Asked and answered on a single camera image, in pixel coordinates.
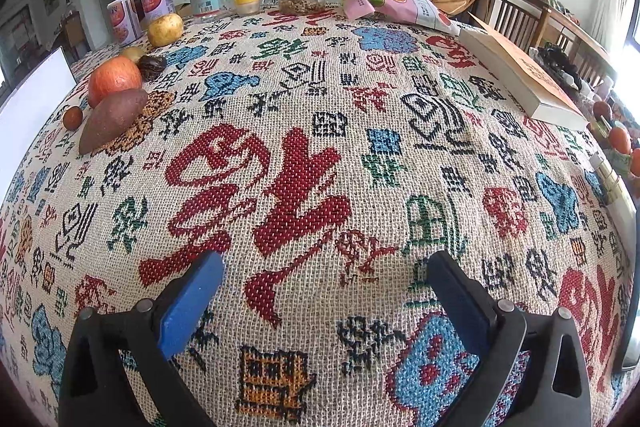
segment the woven tablecloth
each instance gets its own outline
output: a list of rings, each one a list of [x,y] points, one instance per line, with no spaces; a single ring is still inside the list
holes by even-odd
[[[335,9],[187,21],[151,51],[168,67],[143,114],[78,156],[62,114],[89,114],[88,76],[118,51],[73,66],[0,212],[0,359],[44,425],[79,310],[155,298],[206,250],[225,279],[172,363],[218,427],[434,425],[478,363],[426,283],[442,249],[496,299],[571,310],[594,425],[630,392],[637,373],[610,375],[631,270],[598,146],[527,118],[457,39]]]

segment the red decoration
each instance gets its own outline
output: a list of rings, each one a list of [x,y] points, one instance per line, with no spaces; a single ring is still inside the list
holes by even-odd
[[[482,204],[500,238],[507,235],[517,237],[520,232],[526,232],[529,223],[524,214],[524,204],[519,195],[513,190],[503,187],[487,187],[484,190]]]

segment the blue cloud pattern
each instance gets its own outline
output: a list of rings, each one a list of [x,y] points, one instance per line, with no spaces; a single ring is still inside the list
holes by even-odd
[[[41,304],[33,314],[31,334],[36,342],[33,351],[33,371],[39,377],[43,375],[51,377],[53,393],[56,399],[60,399],[66,347],[62,343],[62,335],[58,328],[51,328],[44,304]]]

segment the book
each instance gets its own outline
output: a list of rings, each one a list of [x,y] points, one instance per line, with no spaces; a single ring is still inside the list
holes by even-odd
[[[527,116],[584,130],[587,120],[558,84],[515,44],[484,23],[481,25],[486,34],[463,28],[460,43],[500,80]]]

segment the wooden table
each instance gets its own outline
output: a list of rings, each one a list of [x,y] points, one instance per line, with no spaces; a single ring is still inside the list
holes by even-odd
[[[490,0],[485,17],[485,22],[489,23],[492,13],[494,12],[494,5],[496,0]],[[609,54],[606,50],[591,37],[584,29],[580,28],[571,19],[561,14],[555,8],[552,8],[542,0],[520,0],[530,8],[540,12],[537,16],[530,10],[522,7],[521,4],[513,3],[509,0],[500,0],[502,5],[500,6],[500,12],[498,13],[498,19],[495,23],[495,28],[503,33],[510,40],[516,42],[519,40],[527,49],[529,46],[540,46],[546,29],[550,25],[550,21],[554,20],[562,26],[561,35],[558,44],[561,48],[566,50],[571,42],[571,48],[568,52],[569,60],[578,66],[578,73],[580,76],[588,77],[591,84],[599,83],[601,77],[608,74],[612,78],[615,78],[616,71],[611,64]],[[530,32],[530,38],[527,39],[526,28],[522,28],[523,24],[529,23],[530,19],[537,21],[534,25],[534,29]],[[570,38],[564,33],[564,29],[567,29],[574,38]],[[581,55],[582,60],[577,61],[578,53]]]

